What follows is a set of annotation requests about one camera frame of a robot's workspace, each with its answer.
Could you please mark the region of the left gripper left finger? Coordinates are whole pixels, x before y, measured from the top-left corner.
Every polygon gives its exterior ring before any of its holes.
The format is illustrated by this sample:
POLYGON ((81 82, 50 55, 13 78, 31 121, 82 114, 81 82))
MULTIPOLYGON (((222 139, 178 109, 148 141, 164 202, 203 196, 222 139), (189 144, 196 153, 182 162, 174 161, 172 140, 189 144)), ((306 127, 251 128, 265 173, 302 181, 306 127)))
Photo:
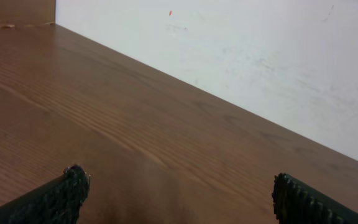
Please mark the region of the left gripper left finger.
POLYGON ((75 164, 63 175, 0 206, 0 224, 76 224, 90 176, 75 164))

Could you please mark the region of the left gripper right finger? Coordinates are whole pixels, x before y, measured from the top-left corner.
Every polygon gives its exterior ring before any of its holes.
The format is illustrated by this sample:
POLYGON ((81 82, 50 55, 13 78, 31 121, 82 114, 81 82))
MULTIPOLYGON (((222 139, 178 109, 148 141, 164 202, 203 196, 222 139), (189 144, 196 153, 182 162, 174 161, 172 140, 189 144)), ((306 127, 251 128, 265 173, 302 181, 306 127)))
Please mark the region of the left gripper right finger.
POLYGON ((358 224, 358 213, 286 173, 275 176, 273 212, 280 224, 358 224))

